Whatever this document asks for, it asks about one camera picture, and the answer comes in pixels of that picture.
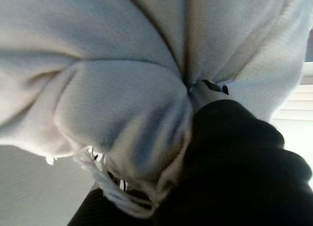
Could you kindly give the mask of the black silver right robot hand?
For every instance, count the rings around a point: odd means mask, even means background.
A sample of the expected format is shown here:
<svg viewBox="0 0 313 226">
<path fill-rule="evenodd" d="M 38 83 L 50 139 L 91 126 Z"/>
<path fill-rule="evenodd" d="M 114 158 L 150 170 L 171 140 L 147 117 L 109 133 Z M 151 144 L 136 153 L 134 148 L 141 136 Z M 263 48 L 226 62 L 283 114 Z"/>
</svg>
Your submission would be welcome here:
<svg viewBox="0 0 313 226">
<path fill-rule="evenodd" d="M 196 109 L 193 137 L 178 185 L 147 220 L 129 216 L 99 188 L 72 226 L 310 226 L 312 171 L 284 149 L 283 136 L 207 80 L 189 94 Z"/>
</svg>

